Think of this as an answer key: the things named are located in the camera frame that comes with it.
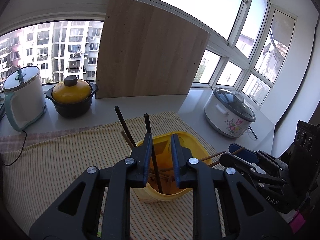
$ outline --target white wall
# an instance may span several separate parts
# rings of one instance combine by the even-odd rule
[[[308,122],[320,100],[320,31],[316,33],[313,56],[303,86],[290,111],[277,129],[272,155],[280,156],[293,143],[299,120]]]
[[[270,2],[297,16],[292,41],[283,67],[274,88],[271,89],[260,109],[271,122],[276,124],[296,94],[306,71],[318,11],[311,0],[270,0]],[[308,111],[312,112],[315,109],[308,108]]]

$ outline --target yellow container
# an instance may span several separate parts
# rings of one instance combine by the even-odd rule
[[[197,159],[202,159],[209,156],[208,152],[204,149],[202,144],[192,134],[189,134],[183,131],[174,131],[174,132],[170,132],[162,135],[157,135],[153,137],[153,144],[155,148],[156,159],[157,159],[159,170],[170,168],[173,166],[172,156],[171,156],[171,143],[170,143],[172,134],[178,134],[181,146],[189,148],[191,150],[193,157]],[[143,143],[143,140],[139,141],[137,143],[137,146],[141,145],[142,143]],[[212,160],[209,159],[204,162],[207,164],[210,164],[212,163]],[[150,161],[150,167],[153,167],[152,159]],[[169,176],[171,172],[173,173],[173,171],[167,171],[165,173],[166,175]],[[169,195],[159,193],[156,190],[157,189],[156,183],[153,183],[154,187],[156,188],[155,189],[149,184],[149,182],[147,182],[147,185],[144,188],[134,188],[133,190],[137,194],[138,198],[141,201],[146,203],[153,203],[159,200],[161,201],[174,200],[181,197],[182,195],[184,195],[185,193],[191,190],[191,188],[178,189],[175,187],[175,182],[172,182],[172,184],[173,185],[171,186],[171,188],[173,188],[174,193]]]

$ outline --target kettle lid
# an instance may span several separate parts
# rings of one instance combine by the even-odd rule
[[[32,81],[39,74],[40,71],[36,66],[18,68],[17,71],[11,73],[4,81],[3,89],[4,91],[18,90],[22,86]]]

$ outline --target pot lid knob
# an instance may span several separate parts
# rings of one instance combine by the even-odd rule
[[[76,76],[67,76],[64,79],[64,85],[67,87],[75,86],[78,83],[78,78]]]
[[[22,83],[23,82],[23,77],[26,75],[26,73],[21,68],[18,68],[17,73],[18,74],[14,79],[15,80],[19,80],[19,83]]]

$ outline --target power cord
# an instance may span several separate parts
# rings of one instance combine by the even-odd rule
[[[21,151],[20,151],[20,153],[19,153],[19,156],[18,156],[12,163],[10,163],[10,164],[5,164],[5,163],[2,161],[2,164],[3,164],[4,166],[6,166],[6,167],[9,167],[9,166],[11,166],[12,164],[14,164],[14,163],[20,158],[20,156],[21,156],[21,154],[22,154],[22,152],[23,152],[24,144],[26,143],[26,140],[27,140],[27,133],[26,133],[25,130],[23,130],[22,132],[24,132],[24,133],[26,134],[26,136],[25,136],[25,138],[24,138],[23,145],[22,145]]]

